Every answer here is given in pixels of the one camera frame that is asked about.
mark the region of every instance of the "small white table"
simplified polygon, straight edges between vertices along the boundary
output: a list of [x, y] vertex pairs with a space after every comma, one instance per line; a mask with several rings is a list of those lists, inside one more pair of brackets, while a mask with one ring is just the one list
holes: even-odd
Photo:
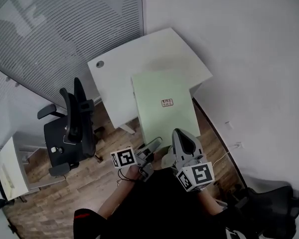
[[0, 151], [0, 180], [6, 198], [12, 200], [16, 197], [36, 192], [39, 190], [39, 187], [64, 181], [65, 177], [29, 183], [22, 158], [16, 150], [12, 136]]
[[204, 63], [171, 28], [125, 43], [88, 62], [114, 128], [138, 116], [131, 76], [143, 71], [173, 69], [183, 75], [191, 94], [212, 77]]

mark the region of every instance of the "red stamp logo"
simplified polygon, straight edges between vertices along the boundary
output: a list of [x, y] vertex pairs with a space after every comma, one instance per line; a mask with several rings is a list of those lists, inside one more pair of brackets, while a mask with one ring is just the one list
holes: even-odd
[[168, 107], [174, 105], [173, 99], [164, 99], [161, 101], [161, 106]]

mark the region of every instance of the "black baseboard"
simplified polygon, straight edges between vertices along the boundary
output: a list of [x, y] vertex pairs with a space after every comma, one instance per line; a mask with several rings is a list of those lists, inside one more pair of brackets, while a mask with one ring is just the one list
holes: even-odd
[[229, 156], [229, 159], [231, 160], [231, 162], [233, 163], [237, 173], [238, 173], [238, 176], [240, 178], [240, 180], [242, 181], [242, 183], [244, 184], [244, 187], [245, 188], [248, 188], [247, 187], [247, 184], [242, 176], [242, 174], [240, 173], [239, 169], [238, 169], [238, 166], [236, 164], [236, 162], [234, 161], [231, 153], [229, 152], [229, 149], [227, 148], [227, 146], [225, 145], [223, 139], [220, 137], [218, 131], [216, 130], [215, 126], [213, 125], [213, 123], [210, 121], [209, 117], [206, 115], [206, 113], [204, 112], [204, 110], [202, 109], [202, 107], [199, 105], [199, 103], [197, 102], [197, 100], [195, 98], [193, 98], [193, 102], [195, 103], [195, 105], [199, 108], [199, 110], [201, 111], [201, 113], [204, 115], [205, 119], [207, 120], [208, 124], [212, 127], [212, 129], [214, 130], [215, 134], [217, 135], [217, 138], [220, 140], [221, 144], [223, 145], [224, 149], [226, 152], [228, 152], [228, 156]]

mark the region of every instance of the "black shirt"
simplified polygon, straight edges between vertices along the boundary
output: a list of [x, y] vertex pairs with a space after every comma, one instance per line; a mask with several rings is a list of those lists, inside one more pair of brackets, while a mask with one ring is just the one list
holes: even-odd
[[98, 235], [101, 239], [226, 239], [226, 228], [234, 234], [240, 231], [246, 239], [258, 238], [235, 208], [215, 216], [204, 213], [197, 192], [186, 192], [171, 169], [156, 171], [147, 182], [136, 183], [108, 220], [80, 209], [74, 214], [73, 226], [74, 239], [95, 239]]

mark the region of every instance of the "wooden floor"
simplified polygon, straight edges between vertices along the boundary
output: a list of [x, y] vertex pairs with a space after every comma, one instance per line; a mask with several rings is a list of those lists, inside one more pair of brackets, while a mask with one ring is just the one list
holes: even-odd
[[[207, 120], [195, 107], [204, 153], [208, 161], [215, 162], [225, 150]], [[128, 146], [138, 147], [143, 143], [138, 119], [130, 126], [136, 130], [131, 135], [122, 129], [114, 129], [103, 104], [95, 108], [94, 123], [104, 126], [104, 139], [97, 145], [97, 154], [104, 161], [84, 160], [80, 166], [66, 175], [66, 181], [42, 188], [40, 192], [25, 196], [27, 203], [16, 200], [13, 206], [4, 208], [8, 219], [17, 227], [24, 239], [73, 238], [72, 225], [74, 211], [88, 208], [97, 211], [106, 198], [114, 191], [118, 180], [109, 153]], [[45, 150], [38, 151], [26, 165], [30, 182], [48, 178], [50, 162]], [[214, 167], [216, 180], [226, 191], [241, 183], [237, 172], [228, 156], [225, 156]], [[208, 190], [219, 198], [218, 188], [212, 184]]]

